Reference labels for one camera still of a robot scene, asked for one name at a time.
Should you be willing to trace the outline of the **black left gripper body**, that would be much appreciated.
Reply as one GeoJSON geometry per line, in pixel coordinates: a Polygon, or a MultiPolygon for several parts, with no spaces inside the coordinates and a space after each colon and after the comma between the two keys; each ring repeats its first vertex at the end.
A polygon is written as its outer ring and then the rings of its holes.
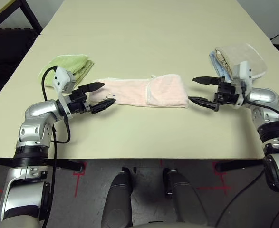
{"type": "Polygon", "coordinates": [[[87,103],[86,92],[72,91],[68,97],[70,99],[68,107],[72,114],[89,113],[91,111],[90,105],[87,103]]]}

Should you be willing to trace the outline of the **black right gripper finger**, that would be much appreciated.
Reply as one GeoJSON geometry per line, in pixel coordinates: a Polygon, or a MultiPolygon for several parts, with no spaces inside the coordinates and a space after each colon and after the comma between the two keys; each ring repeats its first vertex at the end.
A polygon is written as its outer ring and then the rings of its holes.
{"type": "Polygon", "coordinates": [[[205,108],[211,109],[213,111],[218,111],[219,110],[219,104],[218,103],[209,101],[206,98],[189,96],[188,99],[191,102],[193,102],[193,103],[195,103],[195,104],[197,104],[201,107],[205,107],[205,108]]]}
{"type": "Polygon", "coordinates": [[[192,80],[202,85],[219,85],[221,82],[225,82],[225,77],[200,76],[192,80]]]}

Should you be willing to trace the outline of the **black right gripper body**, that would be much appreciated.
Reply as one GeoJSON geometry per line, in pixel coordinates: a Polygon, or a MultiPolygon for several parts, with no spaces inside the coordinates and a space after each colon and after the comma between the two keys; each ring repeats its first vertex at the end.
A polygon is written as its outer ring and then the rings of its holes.
{"type": "Polygon", "coordinates": [[[236,104],[238,98],[239,94],[236,93],[235,86],[230,82],[226,82],[224,77],[219,77],[217,92],[214,94],[215,111],[219,110],[220,105],[236,104]]]}

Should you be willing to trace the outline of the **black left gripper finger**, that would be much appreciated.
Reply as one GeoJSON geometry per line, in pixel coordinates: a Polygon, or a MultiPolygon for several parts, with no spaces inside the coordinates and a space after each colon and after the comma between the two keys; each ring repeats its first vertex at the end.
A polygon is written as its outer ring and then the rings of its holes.
{"type": "Polygon", "coordinates": [[[115,99],[106,99],[96,105],[91,106],[91,114],[99,113],[115,103],[115,99]]]}
{"type": "Polygon", "coordinates": [[[85,85],[81,85],[78,87],[79,91],[82,93],[94,92],[100,88],[102,88],[105,84],[101,82],[94,82],[85,85]]]}

